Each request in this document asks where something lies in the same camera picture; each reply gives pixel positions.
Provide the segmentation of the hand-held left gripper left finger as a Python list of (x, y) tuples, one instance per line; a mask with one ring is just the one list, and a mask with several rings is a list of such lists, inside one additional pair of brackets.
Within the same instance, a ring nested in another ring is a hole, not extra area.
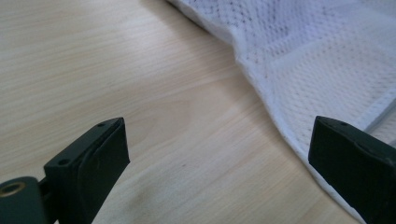
[(91, 224), (130, 163), (122, 118), (94, 125), (44, 166), (60, 224)]

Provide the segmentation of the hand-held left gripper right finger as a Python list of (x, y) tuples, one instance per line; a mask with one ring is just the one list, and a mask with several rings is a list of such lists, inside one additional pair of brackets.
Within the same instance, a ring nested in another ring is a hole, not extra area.
[(367, 224), (396, 224), (396, 148), (343, 121), (316, 117), (309, 163)]

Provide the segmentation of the white mesh laundry bag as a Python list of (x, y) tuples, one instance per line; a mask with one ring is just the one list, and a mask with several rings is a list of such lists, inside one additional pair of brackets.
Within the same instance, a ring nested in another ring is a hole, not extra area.
[(270, 117), (318, 184), (367, 224), (308, 161), (316, 117), (396, 148), (396, 0), (168, 0), (233, 47)]

